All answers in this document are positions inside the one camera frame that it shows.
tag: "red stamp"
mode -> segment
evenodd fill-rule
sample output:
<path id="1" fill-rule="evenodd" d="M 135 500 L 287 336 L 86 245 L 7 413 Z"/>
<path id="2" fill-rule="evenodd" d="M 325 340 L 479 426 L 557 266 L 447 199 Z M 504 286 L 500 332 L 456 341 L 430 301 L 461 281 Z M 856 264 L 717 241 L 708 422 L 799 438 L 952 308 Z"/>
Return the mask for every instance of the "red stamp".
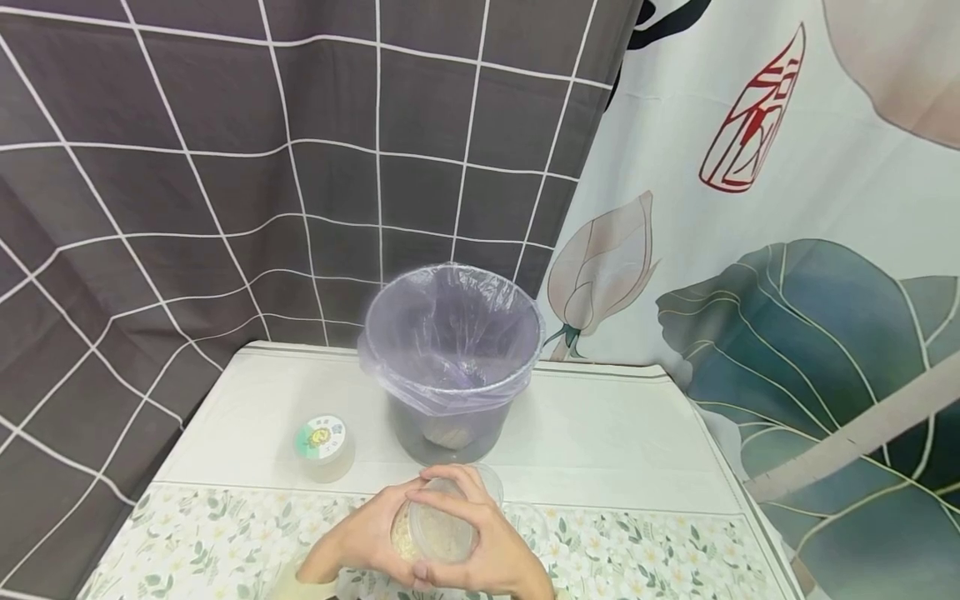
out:
<path id="1" fill-rule="evenodd" d="M 793 95 L 805 45 L 801 23 L 786 48 L 747 82 L 704 157 L 703 183 L 729 193 L 754 184 Z"/>

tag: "trash can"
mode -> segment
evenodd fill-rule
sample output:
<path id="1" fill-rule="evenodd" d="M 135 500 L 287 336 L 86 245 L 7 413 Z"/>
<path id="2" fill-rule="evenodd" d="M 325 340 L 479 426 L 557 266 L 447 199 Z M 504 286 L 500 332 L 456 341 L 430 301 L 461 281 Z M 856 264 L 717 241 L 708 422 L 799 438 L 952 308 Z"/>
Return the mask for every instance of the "trash can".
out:
<path id="1" fill-rule="evenodd" d="M 361 366 L 390 395 L 400 444 L 423 465 L 472 463 L 500 437 L 543 344 L 536 303 L 456 263 L 404 274 L 373 299 Z"/>

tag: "wrist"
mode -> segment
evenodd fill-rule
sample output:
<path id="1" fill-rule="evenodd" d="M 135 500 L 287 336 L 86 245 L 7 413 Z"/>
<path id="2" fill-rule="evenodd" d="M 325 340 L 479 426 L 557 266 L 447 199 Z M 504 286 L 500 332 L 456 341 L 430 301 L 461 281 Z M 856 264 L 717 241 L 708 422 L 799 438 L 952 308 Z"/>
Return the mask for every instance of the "wrist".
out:
<path id="1" fill-rule="evenodd" d="M 297 570 L 297 580 L 302 584 L 328 584 L 337 579 L 343 566 L 343 557 L 340 544 L 332 533 L 313 545 Z"/>
<path id="2" fill-rule="evenodd" d="M 540 561 L 534 560 L 525 571 L 525 577 L 511 591 L 511 597 L 515 600 L 554 600 L 553 582 Z"/>

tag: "table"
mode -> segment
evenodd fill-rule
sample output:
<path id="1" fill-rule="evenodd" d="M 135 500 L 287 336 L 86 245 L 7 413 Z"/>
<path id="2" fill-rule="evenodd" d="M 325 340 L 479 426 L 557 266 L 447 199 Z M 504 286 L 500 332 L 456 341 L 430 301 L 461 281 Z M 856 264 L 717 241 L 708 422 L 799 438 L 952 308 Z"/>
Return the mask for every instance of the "table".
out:
<path id="1" fill-rule="evenodd" d="M 351 350 L 242 348 L 80 597 L 265 597 L 351 507 L 416 476 L 387 408 Z M 332 484 L 302 475 L 292 449 L 323 412 L 356 441 Z M 484 462 L 503 481 L 504 512 L 574 598 L 801 597 L 779 537 L 659 367 L 540 363 Z M 345 598 L 430 597 L 374 573 L 341 584 Z M 484 596 L 444 599 L 455 597 Z"/>

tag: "transparent plastic bag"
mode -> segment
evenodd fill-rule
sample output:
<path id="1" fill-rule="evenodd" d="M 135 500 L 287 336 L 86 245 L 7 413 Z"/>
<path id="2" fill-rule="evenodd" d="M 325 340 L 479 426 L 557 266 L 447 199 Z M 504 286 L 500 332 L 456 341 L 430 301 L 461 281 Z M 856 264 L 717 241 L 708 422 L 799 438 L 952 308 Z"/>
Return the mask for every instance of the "transparent plastic bag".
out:
<path id="1" fill-rule="evenodd" d="M 504 407 L 527 387 L 543 331 L 536 303 L 509 279 L 445 263 L 380 291 L 358 351 L 364 371 L 412 409 L 423 435 L 456 449 L 491 426 L 483 422 L 490 415 L 469 415 Z"/>

